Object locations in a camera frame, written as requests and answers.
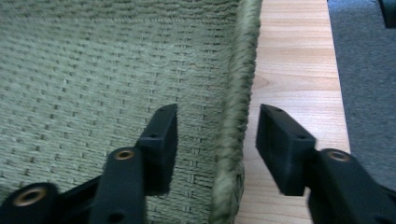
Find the woven basket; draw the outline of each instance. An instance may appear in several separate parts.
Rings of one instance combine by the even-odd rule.
[[[0,200],[102,172],[178,104],[171,192],[152,223],[231,223],[243,191],[261,0],[2,0]]]

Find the woven texture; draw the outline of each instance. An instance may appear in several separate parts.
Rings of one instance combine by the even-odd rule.
[[[148,220],[232,222],[259,13],[260,1],[2,1],[0,200],[96,177],[176,103],[171,192],[148,198]]]

